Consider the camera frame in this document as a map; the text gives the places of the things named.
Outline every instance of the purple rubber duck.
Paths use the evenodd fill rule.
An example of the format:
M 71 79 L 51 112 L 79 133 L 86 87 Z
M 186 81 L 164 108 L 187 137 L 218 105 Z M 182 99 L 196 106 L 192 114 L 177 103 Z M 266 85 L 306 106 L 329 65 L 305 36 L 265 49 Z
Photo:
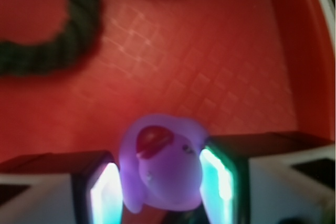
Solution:
M 187 211 L 201 202 L 199 154 L 208 132 L 196 121 L 164 114 L 138 119 L 120 148 L 120 175 L 126 207 L 138 213 L 143 204 Z

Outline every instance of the black rope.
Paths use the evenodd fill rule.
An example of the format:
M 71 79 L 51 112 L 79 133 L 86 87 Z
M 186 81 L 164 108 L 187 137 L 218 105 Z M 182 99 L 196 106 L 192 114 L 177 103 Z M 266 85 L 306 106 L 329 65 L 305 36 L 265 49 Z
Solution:
M 47 74 L 67 68 L 89 49 L 100 25 L 100 0 L 68 0 L 69 20 L 50 41 L 37 45 L 0 42 L 0 74 Z

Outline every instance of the cyan led light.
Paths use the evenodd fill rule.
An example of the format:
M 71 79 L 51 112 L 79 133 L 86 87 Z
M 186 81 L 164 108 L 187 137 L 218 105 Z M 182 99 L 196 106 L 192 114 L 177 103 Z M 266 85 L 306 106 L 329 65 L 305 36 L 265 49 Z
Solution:
M 90 191 L 93 224 L 119 224 L 122 188 L 116 164 L 109 163 Z
M 210 223 L 234 223 L 233 176 L 210 150 L 200 154 L 202 164 L 201 195 Z

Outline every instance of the red plastic tray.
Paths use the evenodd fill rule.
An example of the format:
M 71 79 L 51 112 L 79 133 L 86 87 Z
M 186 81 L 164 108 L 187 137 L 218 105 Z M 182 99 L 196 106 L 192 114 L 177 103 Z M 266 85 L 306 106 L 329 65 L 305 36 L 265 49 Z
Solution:
M 0 161 L 102 148 L 118 158 L 127 127 L 149 113 L 192 117 L 211 134 L 334 135 L 334 58 L 328 38 L 315 40 L 328 36 L 317 0 L 102 1 L 102 32 L 77 65 L 0 78 Z M 0 0 L 0 39 L 50 38 L 66 4 Z M 146 208 L 124 223 L 163 213 Z

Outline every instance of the textured red surface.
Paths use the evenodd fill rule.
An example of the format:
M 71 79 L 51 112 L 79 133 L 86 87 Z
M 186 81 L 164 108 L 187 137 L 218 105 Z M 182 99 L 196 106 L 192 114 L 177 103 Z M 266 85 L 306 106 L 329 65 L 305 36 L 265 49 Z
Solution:
M 0 78 L 0 161 L 108 149 L 148 113 L 212 134 L 295 130 L 271 0 L 102 0 L 95 48 L 69 70 Z M 0 0 L 0 38 L 49 38 L 66 0 Z

